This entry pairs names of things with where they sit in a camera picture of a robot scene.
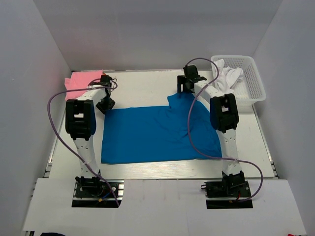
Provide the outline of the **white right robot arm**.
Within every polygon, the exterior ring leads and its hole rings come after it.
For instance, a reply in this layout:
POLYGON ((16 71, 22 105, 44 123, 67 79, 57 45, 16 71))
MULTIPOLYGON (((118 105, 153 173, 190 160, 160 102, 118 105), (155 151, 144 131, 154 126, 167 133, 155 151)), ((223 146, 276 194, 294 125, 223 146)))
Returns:
POLYGON ((236 99, 224 94, 203 76, 195 65, 185 65, 184 75, 177 77, 177 92, 194 93, 210 105, 210 124, 216 130, 222 154, 222 182, 228 187, 245 183, 244 173, 238 160, 236 128, 239 122, 236 99))

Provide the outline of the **white t-shirt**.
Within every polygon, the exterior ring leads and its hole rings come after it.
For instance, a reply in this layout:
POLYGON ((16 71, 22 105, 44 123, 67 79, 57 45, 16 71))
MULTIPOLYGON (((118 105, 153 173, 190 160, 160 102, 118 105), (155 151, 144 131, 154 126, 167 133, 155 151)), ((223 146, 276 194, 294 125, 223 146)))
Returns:
POLYGON ((237 83, 244 79, 243 69, 225 66, 223 59, 217 60, 214 63, 219 69, 219 77, 214 82, 216 88, 224 94, 234 93, 237 83))

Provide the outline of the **blue t-shirt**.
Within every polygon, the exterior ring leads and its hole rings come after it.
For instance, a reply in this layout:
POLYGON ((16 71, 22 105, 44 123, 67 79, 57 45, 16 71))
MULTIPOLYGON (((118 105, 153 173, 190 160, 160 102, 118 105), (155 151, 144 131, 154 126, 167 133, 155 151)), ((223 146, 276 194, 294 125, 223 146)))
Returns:
POLYGON ((114 109, 104 119, 102 164, 182 161, 222 157, 210 112, 191 93, 167 106, 114 109))

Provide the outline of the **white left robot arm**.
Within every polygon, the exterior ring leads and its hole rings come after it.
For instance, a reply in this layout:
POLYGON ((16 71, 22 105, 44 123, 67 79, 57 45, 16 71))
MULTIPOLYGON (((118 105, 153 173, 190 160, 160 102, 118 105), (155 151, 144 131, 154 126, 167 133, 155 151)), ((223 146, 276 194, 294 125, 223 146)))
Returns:
POLYGON ((103 74, 99 81, 92 81, 88 91, 76 99, 66 101, 65 130, 74 141, 80 162, 81 178, 100 175, 95 159, 93 135, 96 132, 95 109, 103 114, 111 110, 115 101, 111 98, 114 79, 103 74))

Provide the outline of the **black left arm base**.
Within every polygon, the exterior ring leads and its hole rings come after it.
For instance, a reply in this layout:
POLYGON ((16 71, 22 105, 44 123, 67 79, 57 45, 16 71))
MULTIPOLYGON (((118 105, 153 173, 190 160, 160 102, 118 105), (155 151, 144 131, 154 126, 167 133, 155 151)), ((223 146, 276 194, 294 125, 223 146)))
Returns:
POLYGON ((105 183, 95 177, 75 178, 73 208, 118 208, 123 199, 124 181, 105 183))

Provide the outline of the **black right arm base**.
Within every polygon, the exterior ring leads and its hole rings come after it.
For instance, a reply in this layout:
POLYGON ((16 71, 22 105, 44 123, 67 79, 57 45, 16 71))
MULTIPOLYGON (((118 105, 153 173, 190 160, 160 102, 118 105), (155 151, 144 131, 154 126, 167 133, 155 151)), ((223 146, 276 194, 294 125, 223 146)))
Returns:
POLYGON ((249 183, 244 173, 222 174, 220 181, 207 181, 200 186, 205 191, 207 209, 249 209, 253 208, 249 183))

